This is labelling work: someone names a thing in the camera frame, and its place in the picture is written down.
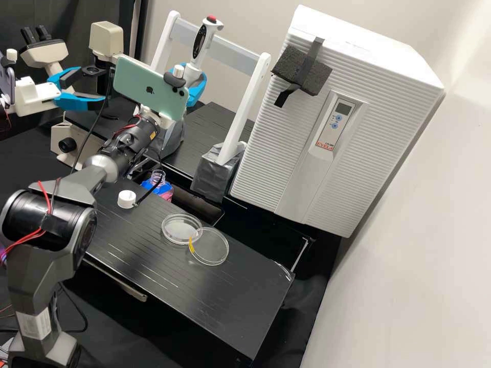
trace white knob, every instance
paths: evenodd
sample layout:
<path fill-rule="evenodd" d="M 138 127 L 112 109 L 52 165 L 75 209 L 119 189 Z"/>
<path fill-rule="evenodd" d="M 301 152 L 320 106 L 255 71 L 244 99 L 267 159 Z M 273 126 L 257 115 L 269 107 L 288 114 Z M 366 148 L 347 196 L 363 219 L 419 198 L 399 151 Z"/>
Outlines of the white knob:
<path fill-rule="evenodd" d="M 118 195 L 118 206 L 128 210 L 133 207 L 136 198 L 137 195 L 134 191 L 121 191 Z"/>
<path fill-rule="evenodd" d="M 172 71 L 172 75 L 176 78 L 181 79 L 184 75 L 184 67 L 182 65 L 174 65 L 174 70 Z"/>
<path fill-rule="evenodd" d="M 17 50 L 16 49 L 7 49 L 7 60 L 17 61 Z"/>

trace petri dish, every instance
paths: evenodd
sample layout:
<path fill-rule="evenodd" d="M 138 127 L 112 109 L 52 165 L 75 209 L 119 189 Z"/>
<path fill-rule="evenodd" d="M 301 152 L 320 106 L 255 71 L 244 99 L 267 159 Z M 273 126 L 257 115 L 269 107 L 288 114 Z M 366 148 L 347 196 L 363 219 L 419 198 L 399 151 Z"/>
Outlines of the petri dish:
<path fill-rule="evenodd" d="M 199 237 L 189 242 L 191 254 L 201 263 L 208 266 L 222 264 L 229 255 L 229 242 L 217 229 L 202 227 L 198 229 Z"/>
<path fill-rule="evenodd" d="M 188 245 L 189 238 L 195 242 L 201 236 L 198 229 L 202 227 L 201 222 L 194 216 L 188 214 L 171 214 L 162 221 L 162 232 L 164 236 L 174 244 Z"/>

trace black backdrop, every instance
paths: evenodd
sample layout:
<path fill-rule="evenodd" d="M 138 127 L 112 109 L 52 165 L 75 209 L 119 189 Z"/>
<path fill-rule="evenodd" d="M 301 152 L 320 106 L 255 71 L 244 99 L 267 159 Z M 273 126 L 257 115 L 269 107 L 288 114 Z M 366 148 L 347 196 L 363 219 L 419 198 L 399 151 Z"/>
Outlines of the black backdrop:
<path fill-rule="evenodd" d="M 93 63 L 88 48 L 91 23 L 108 20 L 118 24 L 124 31 L 124 52 L 129 49 L 131 20 L 135 0 L 0 0 L 0 50 L 19 50 L 25 45 L 20 29 L 44 25 L 53 38 L 66 42 L 69 55 L 61 61 L 63 68 L 84 66 Z M 33 69 L 19 57 L 15 66 L 16 78 L 31 76 L 35 83 L 43 83 L 48 77 L 44 69 Z M 95 81 L 85 80 L 74 84 L 77 91 L 94 93 Z M 61 111 L 51 110 L 19 118 L 11 116 L 12 129 L 0 135 L 0 140 L 31 129 L 46 122 Z"/>

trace black wire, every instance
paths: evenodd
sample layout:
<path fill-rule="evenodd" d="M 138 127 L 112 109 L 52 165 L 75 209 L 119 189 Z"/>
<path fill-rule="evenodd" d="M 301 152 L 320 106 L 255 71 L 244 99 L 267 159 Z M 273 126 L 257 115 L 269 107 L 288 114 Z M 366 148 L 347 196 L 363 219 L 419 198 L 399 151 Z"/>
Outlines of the black wire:
<path fill-rule="evenodd" d="M 78 313 L 80 314 L 80 316 L 83 319 L 83 328 L 82 329 L 80 329 L 80 330 L 66 330 L 65 332 L 74 333 L 74 332 L 85 332 L 85 331 L 87 331 L 87 328 L 88 328 L 87 316 L 85 315 L 85 313 L 82 312 L 82 310 L 79 308 L 79 306 L 74 302 L 74 300 L 72 299 L 70 294 L 68 294 L 67 290 L 65 289 L 65 285 L 62 282 L 59 282 L 59 284 L 60 284 L 61 288 L 63 289 L 63 291 L 65 292 L 68 299 L 70 300 L 70 302 L 72 302 L 73 306 L 75 307 L 75 309 L 78 311 Z"/>
<path fill-rule="evenodd" d="M 157 157 L 159 158 L 159 163 L 160 163 L 160 168 L 162 171 L 164 171 L 164 165 L 162 164 L 162 158 L 160 157 L 160 152 L 158 152 L 155 148 L 153 147 L 147 147 L 147 150 L 152 150 L 153 152 L 155 152 L 157 154 Z M 142 197 L 136 201 L 135 203 L 135 206 L 138 206 L 146 197 L 148 197 L 150 195 L 150 193 L 152 193 L 155 188 L 161 183 L 162 179 L 163 179 L 163 175 L 160 177 L 159 181 L 157 181 L 152 188 L 150 188 L 144 195 L 142 195 Z"/>
<path fill-rule="evenodd" d="M 96 127 L 96 124 L 97 122 L 99 121 L 99 119 L 101 118 L 101 115 L 102 115 L 102 110 L 104 110 L 105 106 L 106 106 L 106 102 L 107 102 L 107 98 L 109 96 L 109 91 L 111 90 L 111 77 L 110 77 L 110 69 L 109 69 L 109 78 L 107 79 L 107 90 L 106 90 L 106 95 L 105 95 L 105 98 L 104 98 L 104 101 L 102 102 L 102 106 L 101 106 L 101 109 L 99 110 L 99 113 L 97 114 L 97 117 L 96 119 L 94 120 L 94 122 L 92 123 L 92 126 L 91 128 L 88 130 L 87 132 L 87 135 L 85 136 L 85 138 L 83 139 L 83 142 L 82 142 L 82 146 L 80 146 L 80 149 L 78 150 L 78 153 L 77 153 L 77 158 L 75 159 L 75 162 L 73 162 L 73 166 L 72 166 L 72 169 L 70 170 L 70 174 L 72 174 L 74 171 L 75 171 L 75 166 L 77 166 L 77 162 L 78 162 L 78 159 L 80 158 L 80 154 L 82 153 L 83 151 L 83 148 L 85 147 L 85 144 L 87 143 L 89 137 L 91 136 L 92 134 L 92 131 L 94 130 L 94 128 Z"/>

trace knob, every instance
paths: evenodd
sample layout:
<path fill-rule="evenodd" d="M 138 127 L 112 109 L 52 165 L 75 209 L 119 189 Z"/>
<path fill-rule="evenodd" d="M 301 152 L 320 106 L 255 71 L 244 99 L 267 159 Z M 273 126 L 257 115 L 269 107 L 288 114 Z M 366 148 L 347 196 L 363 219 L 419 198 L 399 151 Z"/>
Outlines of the knob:
<path fill-rule="evenodd" d="M 17 61 L 17 50 L 16 49 L 7 49 L 7 60 L 16 62 Z"/>
<path fill-rule="evenodd" d="M 174 70 L 172 71 L 172 75 L 176 78 L 181 79 L 184 75 L 184 67 L 182 65 L 174 65 Z"/>
<path fill-rule="evenodd" d="M 77 149 L 77 142 L 71 137 L 66 137 L 58 142 L 58 147 L 61 152 L 69 153 Z"/>

